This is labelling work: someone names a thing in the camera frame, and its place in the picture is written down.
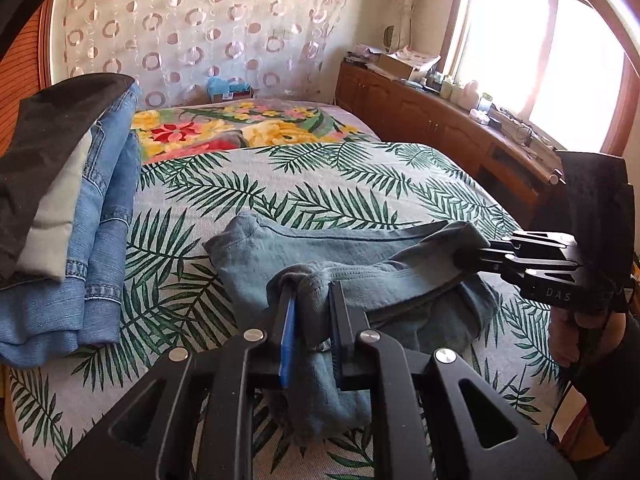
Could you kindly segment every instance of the gray-green garment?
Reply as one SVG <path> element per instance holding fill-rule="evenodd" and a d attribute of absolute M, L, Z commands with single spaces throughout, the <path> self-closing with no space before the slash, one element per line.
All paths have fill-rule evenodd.
<path fill-rule="evenodd" d="M 240 213 L 205 244 L 234 304 L 238 328 L 269 332 L 284 283 L 296 289 L 297 332 L 290 384 L 265 392 L 271 414 L 300 446 L 370 422 L 367 392 L 335 386 L 329 337 L 328 285 L 342 282 L 349 306 L 405 348 L 462 352 L 491 320 L 497 295 L 478 275 L 452 262 L 459 247 L 487 247 L 466 222 L 404 230 L 319 231 L 282 227 Z"/>

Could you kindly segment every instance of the bed sheet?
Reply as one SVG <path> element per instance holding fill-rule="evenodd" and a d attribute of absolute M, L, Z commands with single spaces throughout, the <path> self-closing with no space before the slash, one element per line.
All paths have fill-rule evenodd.
<path fill-rule="evenodd" d="M 147 110 L 135 115 L 132 128 L 143 164 L 236 148 L 380 140 L 340 107 L 276 99 Z"/>
<path fill-rule="evenodd" d="M 9 373 L 21 443 L 45 479 L 163 351 L 215 348 L 236 332 L 233 305 L 202 243 L 239 211 L 304 229 L 462 219 L 499 238 L 518 227 L 455 163 L 420 144 L 289 144 L 156 162 L 143 167 L 134 207 L 121 343 Z M 558 402 L 549 307 L 484 277 L 499 291 L 500 309 L 463 357 L 542 431 Z M 254 478 L 372 478 L 367 428 L 302 449 L 286 441 L 258 400 Z"/>

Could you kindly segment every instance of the window pane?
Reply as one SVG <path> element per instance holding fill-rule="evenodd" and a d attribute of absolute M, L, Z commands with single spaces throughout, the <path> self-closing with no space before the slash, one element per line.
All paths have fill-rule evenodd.
<path fill-rule="evenodd" d="M 598 13 L 558 0 L 551 56 L 530 121 L 568 150 L 597 152 L 618 100 L 624 51 Z"/>
<path fill-rule="evenodd" d="M 519 113 L 536 80 L 548 14 L 549 0 L 471 0 L 457 78 L 476 79 L 497 104 Z"/>

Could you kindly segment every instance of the metal pivot bolt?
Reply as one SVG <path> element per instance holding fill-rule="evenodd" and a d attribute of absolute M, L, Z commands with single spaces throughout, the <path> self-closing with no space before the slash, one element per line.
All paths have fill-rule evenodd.
<path fill-rule="evenodd" d="M 456 360 L 456 353 L 450 348 L 440 348 L 436 350 L 436 359 L 448 365 Z"/>
<path fill-rule="evenodd" d="M 369 328 L 360 332 L 358 338 L 363 343 L 377 343 L 378 341 L 380 341 L 380 334 L 375 330 Z"/>
<path fill-rule="evenodd" d="M 244 332 L 244 338 L 247 341 L 251 341 L 252 343 L 255 343 L 256 341 L 260 341 L 261 339 L 264 338 L 264 332 L 259 328 L 250 328 L 249 330 Z"/>
<path fill-rule="evenodd" d="M 169 359 L 174 363 L 184 361 L 187 357 L 189 357 L 189 351 L 181 346 L 178 346 L 169 352 Z"/>

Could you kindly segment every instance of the window frame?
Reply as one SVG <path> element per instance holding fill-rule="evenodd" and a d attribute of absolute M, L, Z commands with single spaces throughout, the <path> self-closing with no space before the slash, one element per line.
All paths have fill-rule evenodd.
<path fill-rule="evenodd" d="M 623 50 L 626 52 L 620 90 L 618 91 L 618 101 L 611 119 L 609 130 L 607 131 L 600 148 L 600 151 L 603 153 L 622 156 L 626 142 L 631 133 L 636 108 L 638 106 L 638 97 L 640 96 L 640 78 L 634 69 L 634 65 L 629 60 L 628 36 L 623 36 L 621 40 L 620 35 L 625 29 L 620 23 L 619 14 L 615 12 L 615 9 L 610 7 L 604 7 L 604 12 L 600 10 L 603 8 L 602 4 L 609 1 L 591 0 L 593 5 L 587 0 L 578 1 L 593 7 L 596 12 L 603 17 L 607 25 L 612 29 L 618 41 L 621 43 Z M 436 69 L 439 72 L 453 74 L 456 73 L 458 69 L 458 65 L 462 57 L 463 45 L 466 41 L 466 35 L 469 28 L 470 2 L 471 0 L 453 0 L 451 11 L 449 13 L 449 21 L 447 22 L 447 28 L 442 42 L 442 49 L 440 51 L 440 61 L 436 66 Z M 527 122 L 529 121 L 536 98 L 540 92 L 540 87 L 542 86 L 543 76 L 548 64 L 553 43 L 558 11 L 558 0 L 549 0 L 549 3 L 551 9 L 555 10 L 555 12 L 549 13 L 546 36 L 543 41 L 540 58 L 538 59 L 538 76 L 536 77 L 536 83 L 527 99 L 525 107 L 522 112 L 518 114 L 521 120 Z M 613 26 L 611 22 L 612 16 L 610 15 L 612 12 L 614 12 L 617 20 Z M 634 49 L 632 53 L 637 55 L 638 51 Z"/>

